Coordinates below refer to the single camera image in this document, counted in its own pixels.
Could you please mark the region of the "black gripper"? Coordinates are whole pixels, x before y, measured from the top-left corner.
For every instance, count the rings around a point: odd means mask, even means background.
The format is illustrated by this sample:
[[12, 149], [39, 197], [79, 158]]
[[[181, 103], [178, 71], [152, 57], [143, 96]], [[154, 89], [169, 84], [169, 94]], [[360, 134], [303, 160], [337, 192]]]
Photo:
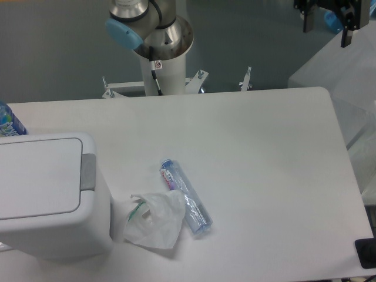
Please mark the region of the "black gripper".
[[314, 11], [320, 7], [335, 13], [343, 26], [341, 47], [351, 44], [353, 33], [366, 26], [370, 21], [371, 1], [348, 0], [294, 0], [294, 9], [303, 15], [303, 32], [308, 33], [314, 28]]

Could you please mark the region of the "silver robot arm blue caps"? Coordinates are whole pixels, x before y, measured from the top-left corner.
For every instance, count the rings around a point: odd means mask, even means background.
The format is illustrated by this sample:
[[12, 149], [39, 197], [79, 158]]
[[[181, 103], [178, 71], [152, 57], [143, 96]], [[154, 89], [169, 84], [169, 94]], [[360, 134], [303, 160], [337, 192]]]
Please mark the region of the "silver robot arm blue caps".
[[[333, 12], [343, 28], [343, 48], [370, 21], [370, 1], [294, 1], [293, 7], [303, 16], [305, 33], [313, 29], [316, 8]], [[176, 13], [176, 1], [111, 1], [105, 28], [117, 44], [149, 61], [177, 58], [194, 40], [192, 27]]]

